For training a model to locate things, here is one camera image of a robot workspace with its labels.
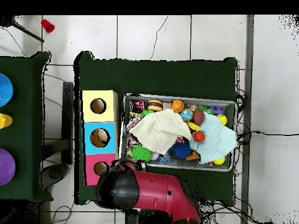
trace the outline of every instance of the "yellow box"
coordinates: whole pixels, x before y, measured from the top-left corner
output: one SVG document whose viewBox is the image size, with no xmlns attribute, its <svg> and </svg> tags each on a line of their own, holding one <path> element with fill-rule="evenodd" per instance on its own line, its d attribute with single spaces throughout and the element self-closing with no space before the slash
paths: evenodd
<svg viewBox="0 0 299 224">
<path fill-rule="evenodd" d="M 83 90 L 82 101 L 83 119 L 86 123 L 113 122 L 119 119 L 119 101 L 113 90 Z"/>
</svg>

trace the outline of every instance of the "purple bowl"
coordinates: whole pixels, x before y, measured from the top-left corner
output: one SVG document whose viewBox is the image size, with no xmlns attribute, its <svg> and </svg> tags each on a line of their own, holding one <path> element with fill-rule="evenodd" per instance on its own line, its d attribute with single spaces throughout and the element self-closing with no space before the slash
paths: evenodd
<svg viewBox="0 0 299 224">
<path fill-rule="evenodd" d="M 4 149 L 0 149 L 0 186 L 7 184 L 15 175 L 15 160 Z"/>
</svg>

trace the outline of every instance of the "round hole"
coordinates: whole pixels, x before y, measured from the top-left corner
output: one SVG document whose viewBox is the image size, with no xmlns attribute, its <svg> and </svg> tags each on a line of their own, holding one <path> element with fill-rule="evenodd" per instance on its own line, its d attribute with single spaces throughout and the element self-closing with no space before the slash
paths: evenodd
<svg viewBox="0 0 299 224">
<path fill-rule="evenodd" d="M 95 114 L 102 114 L 104 111 L 106 111 L 106 102 L 101 98 L 94 99 L 91 102 L 91 110 Z"/>
<path fill-rule="evenodd" d="M 106 162 L 97 162 L 93 166 L 93 171 L 95 172 L 96 175 L 100 176 L 101 172 L 107 168 L 108 164 Z"/>
<path fill-rule="evenodd" d="M 101 128 L 91 132 L 91 143 L 94 147 L 104 148 L 110 141 L 109 133 Z"/>
</svg>

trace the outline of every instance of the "green table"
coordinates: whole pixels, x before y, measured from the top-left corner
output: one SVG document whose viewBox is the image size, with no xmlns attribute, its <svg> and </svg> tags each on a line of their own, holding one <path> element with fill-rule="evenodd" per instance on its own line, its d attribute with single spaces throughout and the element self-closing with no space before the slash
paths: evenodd
<svg viewBox="0 0 299 224">
<path fill-rule="evenodd" d="M 0 108 L 0 113 L 13 118 L 13 124 L 0 129 L 0 148 L 14 158 L 13 179 L 0 186 L 0 199 L 50 201 L 39 182 L 43 152 L 42 73 L 49 59 L 48 52 L 31 58 L 0 57 L 0 73 L 12 82 L 13 99 Z"/>
<path fill-rule="evenodd" d="M 78 114 L 80 90 L 114 90 L 121 109 L 125 93 L 193 97 L 236 101 L 237 61 L 127 61 L 97 60 L 90 52 L 81 52 L 75 62 L 75 139 L 82 137 Z M 84 186 L 82 145 L 76 143 L 75 196 L 80 204 L 96 200 L 95 186 Z M 153 172 L 174 174 L 186 180 L 197 194 L 198 187 L 207 200 L 223 200 L 233 205 L 234 170 L 228 172 L 150 168 Z"/>
</svg>

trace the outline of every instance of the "light blue towel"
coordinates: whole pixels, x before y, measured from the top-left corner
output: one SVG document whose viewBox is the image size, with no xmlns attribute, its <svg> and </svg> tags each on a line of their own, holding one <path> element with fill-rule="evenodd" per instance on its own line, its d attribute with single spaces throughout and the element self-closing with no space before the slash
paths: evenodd
<svg viewBox="0 0 299 224">
<path fill-rule="evenodd" d="M 190 141 L 190 148 L 200 154 L 200 164 L 223 158 L 237 146 L 236 133 L 224 126 L 214 115 L 204 112 L 200 131 L 204 132 L 205 140 L 196 142 L 192 135 Z"/>
</svg>

